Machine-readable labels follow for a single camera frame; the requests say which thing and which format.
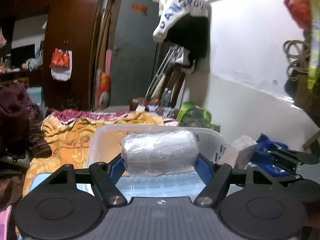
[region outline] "blue gripper pad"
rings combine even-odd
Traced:
[[[213,178],[211,174],[210,166],[203,160],[201,157],[198,156],[196,164],[194,166],[196,172],[198,173],[199,177],[202,179],[204,184],[208,184],[209,181]]]
[[[124,159],[119,158],[114,165],[111,167],[111,172],[109,175],[109,179],[115,185],[121,178],[122,174],[125,172],[124,168]]]

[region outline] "orange bag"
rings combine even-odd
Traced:
[[[284,0],[284,4],[300,28],[311,29],[310,0]]]
[[[52,55],[50,68],[59,67],[59,68],[69,69],[70,67],[69,64],[70,64],[70,55],[67,50],[67,46],[65,47],[64,51],[62,49],[55,48],[54,53]]]

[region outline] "metal screw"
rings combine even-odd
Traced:
[[[120,205],[124,202],[124,198],[121,196],[112,196],[109,198],[109,202],[112,205]]]
[[[212,199],[209,198],[209,197],[200,197],[200,198],[197,199],[197,202],[201,206],[207,206],[207,205],[210,205],[212,203]]]

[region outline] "toilet paper roll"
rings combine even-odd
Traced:
[[[132,176],[157,177],[194,166],[198,146],[186,129],[130,134],[121,141],[124,166]]]

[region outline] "plastic bottle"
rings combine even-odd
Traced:
[[[168,93],[168,88],[165,88],[164,92],[162,94],[162,97],[161,97],[161,106],[164,106],[164,100],[165,100],[167,93]]]
[[[167,93],[167,95],[165,96],[165,99],[164,99],[164,107],[170,107],[171,93],[172,93],[172,90],[168,90],[168,93]]]

